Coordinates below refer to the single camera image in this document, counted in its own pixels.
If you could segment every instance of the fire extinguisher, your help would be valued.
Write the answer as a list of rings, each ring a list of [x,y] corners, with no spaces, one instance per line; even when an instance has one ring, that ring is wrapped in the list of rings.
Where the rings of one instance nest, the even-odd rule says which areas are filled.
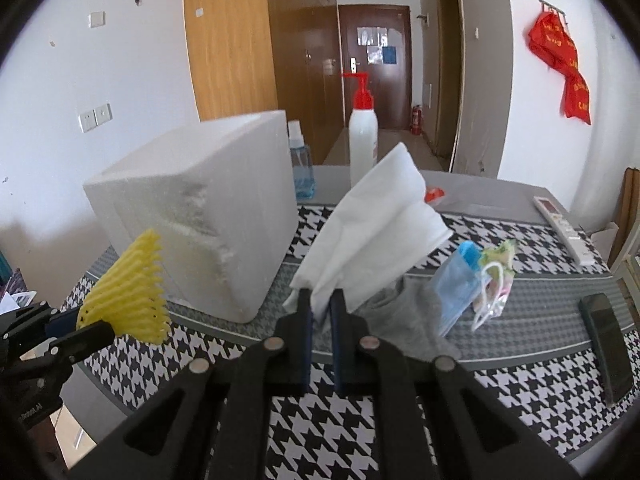
[[[422,107],[415,105],[411,110],[411,133],[412,135],[422,134]]]

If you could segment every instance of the brown wardrobe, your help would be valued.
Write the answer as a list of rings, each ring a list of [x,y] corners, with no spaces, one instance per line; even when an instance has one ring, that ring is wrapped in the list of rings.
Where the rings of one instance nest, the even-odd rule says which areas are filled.
[[[201,121],[284,109],[315,164],[343,128],[336,0],[184,0]]]

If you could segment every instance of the silver bolt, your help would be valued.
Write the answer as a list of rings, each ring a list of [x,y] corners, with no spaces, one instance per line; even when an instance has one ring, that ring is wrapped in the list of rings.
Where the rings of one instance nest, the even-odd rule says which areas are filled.
[[[267,350],[280,350],[284,346],[284,339],[281,337],[270,337],[264,340],[264,347]]]
[[[198,357],[189,363],[189,370],[194,374],[203,374],[209,370],[209,361]]]
[[[360,340],[360,346],[365,350],[375,350],[380,346],[380,339],[374,335],[366,335]]]
[[[450,372],[453,370],[453,368],[456,367],[456,362],[448,355],[441,355],[440,357],[436,357],[436,360],[433,363],[441,372]]]

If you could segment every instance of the red bag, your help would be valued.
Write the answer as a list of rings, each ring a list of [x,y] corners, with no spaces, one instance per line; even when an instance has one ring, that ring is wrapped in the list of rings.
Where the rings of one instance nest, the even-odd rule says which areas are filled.
[[[560,17],[542,12],[529,31],[529,49],[565,77],[564,114],[591,124],[589,88],[578,72],[578,51],[564,30]]]

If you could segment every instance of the remote control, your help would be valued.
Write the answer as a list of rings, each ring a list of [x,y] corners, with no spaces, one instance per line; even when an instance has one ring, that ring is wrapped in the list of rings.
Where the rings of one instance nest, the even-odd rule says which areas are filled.
[[[593,253],[591,253],[587,247],[587,244],[584,243],[584,240],[582,240],[566,218],[562,216],[562,213],[558,211],[558,208],[554,206],[551,200],[542,196],[535,196],[533,197],[533,202],[535,202],[536,207],[556,230],[556,233],[558,233],[560,239],[566,245],[569,254],[571,254],[575,262],[581,266],[595,265],[596,260]]]

